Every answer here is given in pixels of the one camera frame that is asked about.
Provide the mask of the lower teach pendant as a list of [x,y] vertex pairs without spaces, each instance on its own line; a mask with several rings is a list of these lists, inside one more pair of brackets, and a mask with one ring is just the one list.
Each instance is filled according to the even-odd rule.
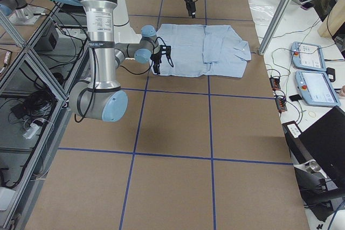
[[335,107],[341,102],[325,72],[295,72],[295,82],[302,99],[310,106]]

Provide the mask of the pink smartphone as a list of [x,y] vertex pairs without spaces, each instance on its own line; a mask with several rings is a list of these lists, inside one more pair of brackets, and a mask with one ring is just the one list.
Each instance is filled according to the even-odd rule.
[[312,9],[313,7],[315,7],[315,4],[311,2],[306,2],[301,5],[301,8],[304,10],[309,10],[309,9]]

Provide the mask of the teach pendant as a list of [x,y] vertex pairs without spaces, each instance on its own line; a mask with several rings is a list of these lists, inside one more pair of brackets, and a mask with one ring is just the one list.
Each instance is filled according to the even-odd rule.
[[294,41],[291,45],[292,62],[295,68],[310,71],[326,71],[322,47],[316,44]]
[[310,106],[335,107],[341,102],[325,72],[295,72],[295,82],[302,99]]

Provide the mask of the light blue button shirt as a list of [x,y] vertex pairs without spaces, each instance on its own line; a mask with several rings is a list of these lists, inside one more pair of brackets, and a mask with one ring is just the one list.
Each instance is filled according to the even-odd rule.
[[174,64],[163,57],[162,76],[242,78],[251,61],[249,43],[229,25],[162,24],[157,35],[171,47]]

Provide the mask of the upper teach pendant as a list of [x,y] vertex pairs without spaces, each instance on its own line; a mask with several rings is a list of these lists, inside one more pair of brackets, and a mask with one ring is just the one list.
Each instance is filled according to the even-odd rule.
[[292,62],[295,68],[310,71],[326,71],[322,47],[316,44],[294,41],[291,45]]

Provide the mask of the orange electronics board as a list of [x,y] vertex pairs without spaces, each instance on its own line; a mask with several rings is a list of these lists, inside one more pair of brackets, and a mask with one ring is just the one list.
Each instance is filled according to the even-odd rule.
[[281,90],[280,87],[280,78],[278,77],[270,77],[270,84],[273,90]]
[[286,98],[284,96],[276,96],[275,97],[275,103],[277,106],[277,110],[279,113],[283,113],[287,111],[286,107]]

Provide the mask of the white power strip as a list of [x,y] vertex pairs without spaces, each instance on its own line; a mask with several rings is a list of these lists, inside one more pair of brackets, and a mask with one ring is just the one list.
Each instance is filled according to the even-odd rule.
[[29,140],[37,133],[39,129],[40,129],[40,126],[36,124],[35,122],[32,122],[29,128],[26,130],[26,132],[22,135],[22,137],[25,138],[26,140]]

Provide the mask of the upper orange electronics board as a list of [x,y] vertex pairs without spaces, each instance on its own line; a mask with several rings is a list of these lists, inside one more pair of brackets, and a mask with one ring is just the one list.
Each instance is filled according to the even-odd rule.
[[273,90],[281,90],[280,87],[280,78],[278,77],[270,77],[270,84]]

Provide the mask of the lower orange electronics board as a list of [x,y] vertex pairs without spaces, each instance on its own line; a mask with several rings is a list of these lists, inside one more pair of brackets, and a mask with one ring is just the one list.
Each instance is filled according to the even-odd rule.
[[275,103],[277,106],[277,110],[279,113],[283,113],[287,111],[286,107],[286,98],[284,96],[276,96],[275,97]]

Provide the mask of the aluminium frame rack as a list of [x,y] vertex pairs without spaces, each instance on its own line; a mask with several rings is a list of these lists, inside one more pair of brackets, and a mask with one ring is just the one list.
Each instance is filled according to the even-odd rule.
[[[23,229],[87,74],[84,21],[58,6],[1,0],[1,229]],[[29,140],[22,135],[35,122]]]

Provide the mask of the aluminium frame post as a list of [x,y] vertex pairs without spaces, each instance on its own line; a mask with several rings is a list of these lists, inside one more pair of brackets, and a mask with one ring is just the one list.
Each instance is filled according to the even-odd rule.
[[268,26],[268,29],[266,30],[266,33],[263,37],[263,40],[260,44],[260,47],[258,49],[259,55],[264,55],[266,52],[271,40],[273,39],[273,36],[284,16],[284,13],[289,5],[291,0],[281,0],[277,6],[277,9],[273,15],[273,18]]

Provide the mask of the wooden board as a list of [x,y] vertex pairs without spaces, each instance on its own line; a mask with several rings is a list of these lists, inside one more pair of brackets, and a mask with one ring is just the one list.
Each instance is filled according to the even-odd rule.
[[344,24],[344,0],[338,0],[329,15],[318,28],[318,34],[324,38],[331,38]]

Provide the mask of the black laptop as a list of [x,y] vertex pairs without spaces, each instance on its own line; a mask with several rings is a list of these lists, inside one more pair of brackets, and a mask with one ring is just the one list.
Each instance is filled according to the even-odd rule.
[[299,139],[321,169],[344,187],[344,111],[333,107],[303,131]]

